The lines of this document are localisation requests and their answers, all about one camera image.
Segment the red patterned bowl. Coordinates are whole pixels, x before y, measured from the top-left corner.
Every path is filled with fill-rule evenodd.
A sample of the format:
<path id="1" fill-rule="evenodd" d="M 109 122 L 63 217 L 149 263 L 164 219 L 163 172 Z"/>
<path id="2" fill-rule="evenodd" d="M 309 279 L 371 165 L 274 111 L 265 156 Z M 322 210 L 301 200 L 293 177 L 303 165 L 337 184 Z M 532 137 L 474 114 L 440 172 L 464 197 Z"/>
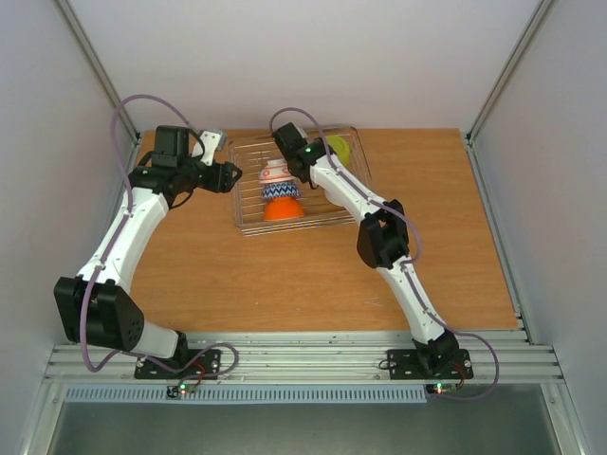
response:
<path id="1" fill-rule="evenodd" d="M 261 185 L 269 185 L 292 181 L 294 176 L 290 173 L 287 163 L 283 158 L 271 159 L 259 172 Z"/>

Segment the yellow bowl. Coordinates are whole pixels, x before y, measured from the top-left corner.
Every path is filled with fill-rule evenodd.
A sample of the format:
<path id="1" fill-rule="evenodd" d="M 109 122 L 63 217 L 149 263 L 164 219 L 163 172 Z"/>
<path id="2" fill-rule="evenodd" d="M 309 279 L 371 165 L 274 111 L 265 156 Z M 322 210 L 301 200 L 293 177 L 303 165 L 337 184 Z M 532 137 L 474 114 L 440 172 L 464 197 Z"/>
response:
<path id="1" fill-rule="evenodd" d="M 338 135 L 328 135 L 326 140 L 333 152 L 337 155 L 340 163 L 344 167 L 348 167 L 351 162 L 352 154 L 352 148 L 349 142 L 342 136 Z"/>

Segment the blue patterned bowl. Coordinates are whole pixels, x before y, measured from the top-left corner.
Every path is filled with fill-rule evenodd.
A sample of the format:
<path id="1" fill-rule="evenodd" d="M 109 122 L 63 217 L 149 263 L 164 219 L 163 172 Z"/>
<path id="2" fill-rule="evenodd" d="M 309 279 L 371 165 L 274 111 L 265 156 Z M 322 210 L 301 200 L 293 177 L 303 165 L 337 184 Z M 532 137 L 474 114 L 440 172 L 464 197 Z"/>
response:
<path id="1" fill-rule="evenodd" d="M 264 201 L 269 202 L 283 197 L 298 198 L 299 195 L 299 189 L 293 181 L 284 181 L 264 185 L 261 197 Z"/>

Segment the wire dish rack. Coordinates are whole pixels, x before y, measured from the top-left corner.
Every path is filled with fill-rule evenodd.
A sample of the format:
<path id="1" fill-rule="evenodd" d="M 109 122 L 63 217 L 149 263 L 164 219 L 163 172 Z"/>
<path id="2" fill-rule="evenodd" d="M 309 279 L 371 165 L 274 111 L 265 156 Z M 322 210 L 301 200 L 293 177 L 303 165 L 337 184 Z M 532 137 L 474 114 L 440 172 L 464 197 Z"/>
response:
<path id="1" fill-rule="evenodd" d="M 232 195 L 234 223 L 246 236 L 269 234 L 280 231 L 316 228 L 354 222 L 349 212 L 330 203 L 322 189 L 311 189 L 308 184 L 296 181 L 303 207 L 299 218 L 266 221 L 263 186 L 259 183 L 259 172 L 270 159 L 281 156 L 273 138 L 268 135 L 242 136 L 228 140 L 229 161 L 243 171 L 234 186 Z"/>

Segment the white bowl orange outside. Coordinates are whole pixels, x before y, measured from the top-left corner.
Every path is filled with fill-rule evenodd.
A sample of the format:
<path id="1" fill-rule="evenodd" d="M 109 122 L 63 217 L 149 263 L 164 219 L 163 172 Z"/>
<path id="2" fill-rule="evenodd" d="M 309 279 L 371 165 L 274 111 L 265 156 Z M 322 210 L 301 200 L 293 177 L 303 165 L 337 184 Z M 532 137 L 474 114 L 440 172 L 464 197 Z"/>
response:
<path id="1" fill-rule="evenodd" d="M 299 201 L 291 196 L 286 196 L 266 202 L 263 219 L 265 221 L 283 221 L 303 216 L 304 209 Z"/>

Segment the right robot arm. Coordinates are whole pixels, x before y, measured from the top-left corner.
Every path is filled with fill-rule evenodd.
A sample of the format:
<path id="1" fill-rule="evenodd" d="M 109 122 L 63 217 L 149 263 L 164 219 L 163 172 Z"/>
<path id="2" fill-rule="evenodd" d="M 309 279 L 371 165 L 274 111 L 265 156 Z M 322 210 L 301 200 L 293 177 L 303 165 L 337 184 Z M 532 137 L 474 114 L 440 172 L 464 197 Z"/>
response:
<path id="1" fill-rule="evenodd" d="M 459 349 L 454 333 L 435 311 L 414 270 L 404 209 L 365 187 L 320 137 L 310 140 L 293 123 L 272 138 L 289 172 L 303 183 L 324 190 L 326 198 L 346 209 L 359 223 L 357 253 L 388 283 L 406 319 L 418 369 L 426 377 L 443 373 Z"/>

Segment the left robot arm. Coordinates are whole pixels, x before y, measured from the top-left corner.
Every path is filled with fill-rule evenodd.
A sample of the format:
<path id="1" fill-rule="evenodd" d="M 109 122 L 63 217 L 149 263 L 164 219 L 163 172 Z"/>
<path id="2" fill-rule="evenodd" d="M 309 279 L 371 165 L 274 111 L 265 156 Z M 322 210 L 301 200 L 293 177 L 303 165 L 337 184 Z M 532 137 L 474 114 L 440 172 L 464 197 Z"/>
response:
<path id="1" fill-rule="evenodd" d="M 120 208 L 89 261 L 75 277 L 61 277 L 53 294 L 67 338 L 81 347 L 86 368 L 99 372 L 89 347 L 139 362 L 136 376 L 184 377 L 198 371 L 200 354 L 184 333 L 147 320 L 130 296 L 132 280 L 152 234 L 169 211 L 197 189 L 228 193 L 241 177 L 230 162 L 214 156 L 227 139 L 220 130 L 159 126 L 155 147 L 126 176 Z"/>

